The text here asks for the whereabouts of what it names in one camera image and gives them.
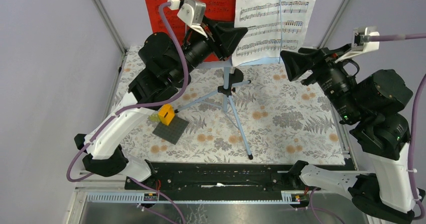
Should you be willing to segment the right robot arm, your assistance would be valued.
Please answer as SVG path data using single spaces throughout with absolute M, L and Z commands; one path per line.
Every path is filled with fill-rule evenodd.
M 394 223 L 415 220 L 414 205 L 425 197 L 413 191 L 408 168 L 411 132 L 400 112 L 413 93 L 395 70 L 378 70 L 361 82 L 344 69 L 353 63 L 344 55 L 350 44 L 328 48 L 300 48 L 280 53 L 288 79 L 318 84 L 341 117 L 352 125 L 350 134 L 371 159 L 373 173 L 342 174 L 297 161 L 283 176 L 293 189 L 318 187 L 352 201 L 363 213 Z

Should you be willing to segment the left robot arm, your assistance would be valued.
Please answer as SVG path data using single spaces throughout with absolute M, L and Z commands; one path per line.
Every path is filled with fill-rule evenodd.
M 155 185 L 156 176 L 148 162 L 126 154 L 121 141 L 140 122 L 177 98 L 183 84 L 191 80 L 184 76 L 185 71 L 194 70 L 212 54 L 227 60 L 248 32 L 233 22 L 207 17 L 202 19 L 201 28 L 205 35 L 191 29 L 183 45 L 174 43 L 171 35 L 164 32 L 155 32 L 146 39 L 138 53 L 145 68 L 129 84 L 116 109 L 94 131 L 74 138 L 89 174 L 124 175 L 135 179 L 143 189 Z

